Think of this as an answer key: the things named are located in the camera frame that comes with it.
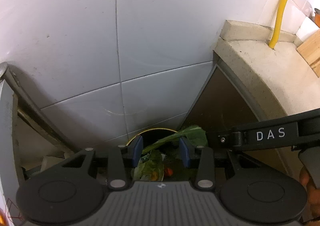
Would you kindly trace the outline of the person's right hand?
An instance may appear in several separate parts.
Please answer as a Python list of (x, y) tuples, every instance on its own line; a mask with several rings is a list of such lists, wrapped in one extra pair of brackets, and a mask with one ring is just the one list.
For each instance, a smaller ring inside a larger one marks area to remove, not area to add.
[(310, 211), (313, 216), (313, 220), (309, 221), (306, 225), (319, 225), (319, 199), (320, 192), (316, 188), (311, 176), (305, 167), (300, 170), (299, 182), (306, 188), (308, 195), (308, 203)]

